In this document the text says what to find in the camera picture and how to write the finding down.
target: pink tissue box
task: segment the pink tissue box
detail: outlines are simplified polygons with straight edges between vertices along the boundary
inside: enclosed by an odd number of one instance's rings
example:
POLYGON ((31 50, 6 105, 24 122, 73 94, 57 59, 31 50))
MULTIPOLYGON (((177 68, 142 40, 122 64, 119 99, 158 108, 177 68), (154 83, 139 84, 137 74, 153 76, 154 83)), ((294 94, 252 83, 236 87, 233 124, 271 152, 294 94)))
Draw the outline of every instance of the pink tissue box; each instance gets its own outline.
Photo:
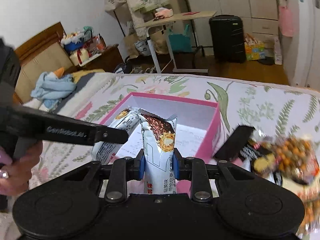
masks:
MULTIPOLYGON (((125 108, 139 107, 162 118, 178 116, 175 148, 183 157, 193 156, 208 163, 220 138, 219 104, 190 98, 132 92, 103 118, 100 124, 109 125, 125 108)), ((118 151, 116 158, 135 157, 143 148, 139 125, 118 151)), ((190 181, 177 183, 178 193, 187 193, 190 181)))

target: human hand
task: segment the human hand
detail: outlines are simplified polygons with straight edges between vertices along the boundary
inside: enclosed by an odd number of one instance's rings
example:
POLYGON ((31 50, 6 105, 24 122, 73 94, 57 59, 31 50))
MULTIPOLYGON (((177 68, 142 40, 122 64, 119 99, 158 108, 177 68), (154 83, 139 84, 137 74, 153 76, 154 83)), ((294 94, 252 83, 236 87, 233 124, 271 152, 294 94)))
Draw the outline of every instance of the human hand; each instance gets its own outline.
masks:
POLYGON ((14 163, 0 147, 0 162, 6 164, 0 170, 9 175, 8 179, 0 179, 1 195, 16 196, 28 189, 28 181, 32 177, 31 169, 39 163, 42 147, 42 141, 38 141, 27 150, 26 155, 14 163))

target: teal bag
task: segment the teal bag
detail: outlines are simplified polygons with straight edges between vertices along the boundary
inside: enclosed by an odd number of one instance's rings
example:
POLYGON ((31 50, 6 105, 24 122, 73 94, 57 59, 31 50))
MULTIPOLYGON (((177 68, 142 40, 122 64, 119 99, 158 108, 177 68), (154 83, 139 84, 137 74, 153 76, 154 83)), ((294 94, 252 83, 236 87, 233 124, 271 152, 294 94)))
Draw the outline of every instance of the teal bag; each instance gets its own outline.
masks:
POLYGON ((173 52, 192 52, 189 28, 190 25, 187 24, 183 34, 173 33, 169 29, 169 41, 173 52))

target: wooden nightstand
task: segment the wooden nightstand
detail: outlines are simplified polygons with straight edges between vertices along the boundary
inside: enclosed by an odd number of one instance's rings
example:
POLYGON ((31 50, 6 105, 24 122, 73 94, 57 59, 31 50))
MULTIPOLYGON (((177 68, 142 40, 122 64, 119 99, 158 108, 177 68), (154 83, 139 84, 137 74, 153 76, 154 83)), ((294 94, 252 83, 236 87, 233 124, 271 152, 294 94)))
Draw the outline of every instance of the wooden nightstand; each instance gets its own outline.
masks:
POLYGON ((95 58, 83 67, 74 66, 66 70, 66 74, 79 70, 103 69, 105 72, 113 72, 120 63, 123 63, 121 54, 118 49, 119 44, 109 45, 102 55, 95 58))

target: white wardrobe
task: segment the white wardrobe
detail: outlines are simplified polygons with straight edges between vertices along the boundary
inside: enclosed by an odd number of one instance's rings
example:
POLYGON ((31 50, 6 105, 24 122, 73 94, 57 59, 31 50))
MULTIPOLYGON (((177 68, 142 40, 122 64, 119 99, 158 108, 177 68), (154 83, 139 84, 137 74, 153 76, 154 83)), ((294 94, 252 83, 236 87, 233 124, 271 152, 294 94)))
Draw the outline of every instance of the white wardrobe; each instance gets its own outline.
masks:
MULTIPOLYGON (((273 48, 274 35, 278 35, 278 9, 276 0, 188 0, 192 11, 216 10, 217 14, 231 14, 241 17, 244 32, 253 34, 273 48)), ((209 19, 195 20, 198 42, 212 46, 209 19)), ((213 55, 213 49, 206 49, 213 55)))

